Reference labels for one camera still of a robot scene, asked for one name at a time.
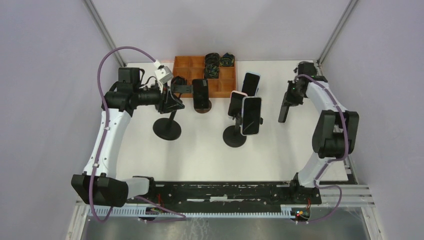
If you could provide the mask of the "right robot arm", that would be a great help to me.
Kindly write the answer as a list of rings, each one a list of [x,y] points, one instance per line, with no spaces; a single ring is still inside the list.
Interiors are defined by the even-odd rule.
[[[293,203],[302,204],[310,192],[319,188],[327,168],[332,163],[344,161],[353,152],[360,117],[337,100],[328,80],[318,75],[313,62],[299,62],[294,73],[295,78],[287,82],[278,121],[285,123],[289,109],[302,105],[304,99],[309,99],[319,113],[311,139],[313,153],[291,180],[288,191]]]

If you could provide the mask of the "orange compartment tray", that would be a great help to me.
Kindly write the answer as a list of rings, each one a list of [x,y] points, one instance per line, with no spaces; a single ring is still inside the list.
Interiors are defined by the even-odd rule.
[[[203,55],[175,56],[172,73],[182,77],[188,86],[195,79],[202,79],[205,70]],[[209,78],[208,92],[210,98],[229,98],[232,91],[237,89],[237,67],[220,67],[217,78]]]

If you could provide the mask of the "aluminium rail frame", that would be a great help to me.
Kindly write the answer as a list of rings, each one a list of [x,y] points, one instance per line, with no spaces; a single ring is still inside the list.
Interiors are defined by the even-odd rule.
[[[156,181],[153,177],[150,177],[151,183]],[[342,184],[338,187],[334,187],[332,182],[326,182],[318,188],[321,196],[321,204],[311,204],[313,206],[323,206],[323,207],[332,207],[337,202],[340,202],[342,206],[366,206],[373,205],[374,200],[371,195],[370,189],[365,185],[359,184]],[[141,199],[137,198],[138,196],[132,197],[126,201],[125,204],[135,204],[142,203]],[[282,205],[287,207],[305,207],[306,205]]]

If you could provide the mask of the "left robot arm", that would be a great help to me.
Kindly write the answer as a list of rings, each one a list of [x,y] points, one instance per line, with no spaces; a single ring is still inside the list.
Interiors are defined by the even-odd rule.
[[[157,198],[150,177],[116,178],[124,134],[137,107],[154,106],[160,114],[185,107],[168,85],[174,76],[167,66],[155,70],[155,83],[150,86],[141,83],[144,73],[141,68],[120,67],[118,80],[101,94],[101,121],[93,151],[82,173],[71,178],[71,186],[85,204],[122,207],[136,196],[145,204]]]

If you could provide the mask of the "white-blue case phone front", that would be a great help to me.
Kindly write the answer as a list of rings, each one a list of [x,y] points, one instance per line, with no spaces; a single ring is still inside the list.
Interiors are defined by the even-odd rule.
[[[241,134],[243,136],[257,135],[262,122],[261,117],[262,98],[259,96],[247,96],[242,100],[241,107]]]

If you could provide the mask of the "black phone on wooden stand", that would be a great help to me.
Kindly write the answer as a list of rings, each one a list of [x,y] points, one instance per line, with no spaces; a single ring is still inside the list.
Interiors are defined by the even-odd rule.
[[[209,84],[208,80],[193,79],[193,106],[195,109],[208,109],[209,108]]]

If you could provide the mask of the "green-black coiled band right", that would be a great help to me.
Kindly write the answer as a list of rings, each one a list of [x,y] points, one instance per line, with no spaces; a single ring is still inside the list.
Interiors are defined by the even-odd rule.
[[[229,52],[223,54],[219,59],[221,67],[233,67],[235,64],[235,56]]]

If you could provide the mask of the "black clamp stand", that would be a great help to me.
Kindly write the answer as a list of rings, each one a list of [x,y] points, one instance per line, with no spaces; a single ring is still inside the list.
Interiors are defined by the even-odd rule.
[[[235,125],[228,126],[222,135],[222,138],[226,145],[232,148],[238,148],[245,144],[247,136],[241,134],[242,129],[242,113],[240,112],[235,117]]]
[[[190,87],[190,93],[187,94],[191,94],[193,92],[193,87],[191,85],[188,86]],[[182,128],[179,123],[175,121],[177,111],[171,112],[168,118],[159,118],[154,122],[152,129],[159,138],[167,141],[173,141],[177,140],[181,136]]]

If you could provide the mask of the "round wooden phone stand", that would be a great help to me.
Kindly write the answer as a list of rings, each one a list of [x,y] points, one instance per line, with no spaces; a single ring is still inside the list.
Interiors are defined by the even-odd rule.
[[[205,114],[205,113],[208,113],[211,109],[212,109],[212,102],[209,100],[207,108],[195,108],[194,110],[199,114]]]

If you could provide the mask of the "black coiled band front-left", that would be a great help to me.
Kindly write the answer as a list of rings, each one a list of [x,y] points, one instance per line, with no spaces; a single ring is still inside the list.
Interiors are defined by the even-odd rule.
[[[170,88],[173,93],[187,94],[191,91],[190,87],[187,85],[187,80],[184,77],[175,76],[170,83]]]

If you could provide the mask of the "black phone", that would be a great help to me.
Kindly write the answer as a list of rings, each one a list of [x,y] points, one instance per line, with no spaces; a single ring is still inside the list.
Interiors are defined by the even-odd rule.
[[[288,92],[284,94],[279,116],[278,116],[278,122],[279,123],[285,123],[287,120],[288,112],[290,108],[290,102],[288,101]]]
[[[209,84],[208,80],[193,79],[193,106],[195,109],[208,109],[209,108]]]

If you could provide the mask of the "pink case phone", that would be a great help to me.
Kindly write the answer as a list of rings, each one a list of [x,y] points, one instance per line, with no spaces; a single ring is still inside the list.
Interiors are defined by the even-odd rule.
[[[228,108],[228,116],[232,118],[236,118],[237,115],[242,110],[242,102],[248,94],[244,92],[240,92],[237,90],[233,90],[230,94],[230,104]]]

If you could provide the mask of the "black coiled band middle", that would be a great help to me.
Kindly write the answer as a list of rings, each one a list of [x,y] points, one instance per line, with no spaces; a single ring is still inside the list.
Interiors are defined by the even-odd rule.
[[[220,73],[220,67],[214,64],[207,64],[204,68],[205,79],[218,79]]]

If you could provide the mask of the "black coiled band top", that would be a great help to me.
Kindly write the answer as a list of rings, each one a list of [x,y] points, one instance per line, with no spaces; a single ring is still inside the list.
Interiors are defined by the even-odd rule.
[[[204,64],[206,66],[214,65],[214,66],[220,66],[220,54],[217,52],[208,53],[204,56]]]

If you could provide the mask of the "blue case phone rear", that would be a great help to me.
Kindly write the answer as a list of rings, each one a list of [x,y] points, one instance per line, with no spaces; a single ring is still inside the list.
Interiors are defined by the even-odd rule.
[[[257,94],[261,75],[254,72],[246,72],[242,84],[241,92],[253,97]]]

